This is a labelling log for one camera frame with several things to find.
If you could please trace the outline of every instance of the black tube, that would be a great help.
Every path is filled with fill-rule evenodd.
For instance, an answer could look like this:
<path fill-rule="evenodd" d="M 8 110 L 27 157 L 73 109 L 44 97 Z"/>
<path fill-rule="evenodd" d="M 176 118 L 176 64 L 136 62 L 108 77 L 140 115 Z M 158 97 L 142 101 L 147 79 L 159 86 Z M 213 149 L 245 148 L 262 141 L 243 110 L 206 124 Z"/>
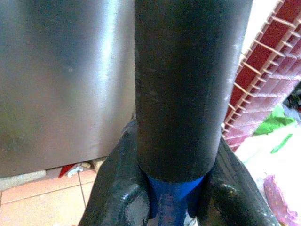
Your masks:
<path fill-rule="evenodd" d="M 251 6 L 135 1 L 138 161 L 146 174 L 184 182 L 212 168 Z"/>

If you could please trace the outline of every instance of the terracotta floor tile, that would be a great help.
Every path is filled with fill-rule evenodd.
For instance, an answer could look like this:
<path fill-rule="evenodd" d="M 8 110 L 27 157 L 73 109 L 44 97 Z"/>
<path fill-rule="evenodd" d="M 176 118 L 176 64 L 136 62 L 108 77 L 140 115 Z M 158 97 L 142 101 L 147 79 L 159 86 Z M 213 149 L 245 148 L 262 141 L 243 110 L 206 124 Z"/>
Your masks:
<path fill-rule="evenodd" d="M 86 170 L 81 173 L 79 173 L 80 182 L 81 184 L 86 184 L 89 182 L 94 182 L 96 178 L 96 173 L 94 170 Z"/>
<path fill-rule="evenodd" d="M 81 186 L 83 189 L 83 194 L 84 194 L 86 205 L 88 204 L 93 184 L 94 184 L 94 182 L 90 182 L 90 183 L 87 183 L 87 184 L 84 184 Z"/>
<path fill-rule="evenodd" d="M 2 193 L 1 204 L 76 185 L 79 185 L 79 176 L 77 174 L 71 178 L 64 176 L 60 179 L 54 178 L 20 185 L 4 191 Z"/>
<path fill-rule="evenodd" d="M 1 205 L 1 226 L 77 225 L 85 206 L 80 186 Z"/>

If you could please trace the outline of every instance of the black pipe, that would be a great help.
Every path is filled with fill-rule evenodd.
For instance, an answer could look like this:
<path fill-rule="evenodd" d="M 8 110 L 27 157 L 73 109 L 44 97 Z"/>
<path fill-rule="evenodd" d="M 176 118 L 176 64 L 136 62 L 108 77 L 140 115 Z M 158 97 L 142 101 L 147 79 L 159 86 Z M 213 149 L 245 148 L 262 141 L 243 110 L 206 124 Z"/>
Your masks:
<path fill-rule="evenodd" d="M 138 161 L 146 174 L 186 182 L 212 168 L 251 6 L 135 1 Z"/>

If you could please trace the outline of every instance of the stainless steel panel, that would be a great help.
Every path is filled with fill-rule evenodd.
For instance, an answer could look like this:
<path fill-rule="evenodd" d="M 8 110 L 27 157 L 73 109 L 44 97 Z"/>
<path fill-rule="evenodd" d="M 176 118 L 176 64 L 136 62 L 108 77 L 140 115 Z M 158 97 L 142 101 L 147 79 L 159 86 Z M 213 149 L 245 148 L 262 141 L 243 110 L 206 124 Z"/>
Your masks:
<path fill-rule="evenodd" d="M 0 177 L 108 155 L 134 70 L 131 0 L 0 1 Z"/>

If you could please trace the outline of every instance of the blue plastic part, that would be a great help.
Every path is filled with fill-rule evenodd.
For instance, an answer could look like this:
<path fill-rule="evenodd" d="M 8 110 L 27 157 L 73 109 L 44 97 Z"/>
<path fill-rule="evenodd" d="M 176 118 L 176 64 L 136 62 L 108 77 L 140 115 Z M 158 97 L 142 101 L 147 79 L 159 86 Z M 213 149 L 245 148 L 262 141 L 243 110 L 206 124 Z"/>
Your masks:
<path fill-rule="evenodd" d="M 158 226 L 183 226 L 189 215 L 194 218 L 203 177 L 183 183 L 168 183 L 148 176 L 151 218 Z"/>

